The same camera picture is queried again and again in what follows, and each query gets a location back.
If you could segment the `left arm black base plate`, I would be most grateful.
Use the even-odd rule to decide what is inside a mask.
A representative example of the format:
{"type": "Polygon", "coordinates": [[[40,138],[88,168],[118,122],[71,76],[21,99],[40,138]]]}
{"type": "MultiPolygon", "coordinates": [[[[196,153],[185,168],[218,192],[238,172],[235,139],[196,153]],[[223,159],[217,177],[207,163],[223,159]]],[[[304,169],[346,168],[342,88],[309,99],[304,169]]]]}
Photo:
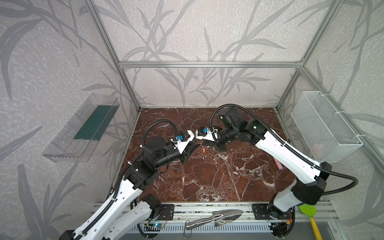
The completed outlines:
{"type": "Polygon", "coordinates": [[[171,221],[174,218],[175,205],[174,204],[161,204],[156,221],[171,221]]]}

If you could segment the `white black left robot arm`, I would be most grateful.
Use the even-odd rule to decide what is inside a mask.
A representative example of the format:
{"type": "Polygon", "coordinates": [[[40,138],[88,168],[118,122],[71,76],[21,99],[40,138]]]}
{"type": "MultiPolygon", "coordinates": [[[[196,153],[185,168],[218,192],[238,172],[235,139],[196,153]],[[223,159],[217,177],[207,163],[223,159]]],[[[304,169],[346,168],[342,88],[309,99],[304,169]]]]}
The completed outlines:
{"type": "Polygon", "coordinates": [[[61,240],[119,240],[137,224],[156,218],[160,201],[148,195],[138,204],[134,200],[159,176],[159,169],[179,160],[186,163],[199,146],[194,137],[170,141],[156,137],[142,145],[142,152],[119,177],[116,189],[102,206],[81,226],[65,231],[61,240]]]}

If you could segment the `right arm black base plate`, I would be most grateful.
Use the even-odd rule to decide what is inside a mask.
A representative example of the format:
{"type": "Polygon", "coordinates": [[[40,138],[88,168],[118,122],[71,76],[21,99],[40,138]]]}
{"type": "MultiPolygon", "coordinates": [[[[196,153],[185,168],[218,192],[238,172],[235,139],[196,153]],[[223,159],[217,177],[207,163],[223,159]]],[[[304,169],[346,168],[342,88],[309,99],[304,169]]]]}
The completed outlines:
{"type": "Polygon", "coordinates": [[[268,212],[268,204],[255,203],[251,205],[255,220],[271,220],[268,212]]]}

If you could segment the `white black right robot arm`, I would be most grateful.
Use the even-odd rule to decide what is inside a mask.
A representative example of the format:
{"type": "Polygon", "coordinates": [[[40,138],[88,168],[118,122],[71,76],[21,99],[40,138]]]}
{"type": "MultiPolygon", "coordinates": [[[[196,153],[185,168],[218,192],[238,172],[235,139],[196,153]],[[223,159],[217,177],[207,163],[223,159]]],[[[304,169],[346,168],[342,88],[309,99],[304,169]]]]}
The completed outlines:
{"type": "Polygon", "coordinates": [[[200,127],[196,131],[200,139],[212,141],[217,150],[225,151],[226,144],[235,140],[249,143],[271,155],[289,169],[296,180],[276,193],[267,206],[269,215],[277,218],[298,205],[315,205],[325,193],[329,164],[322,165],[299,152],[282,139],[271,127],[245,108],[226,104],[215,110],[224,124],[224,129],[200,127]]]}

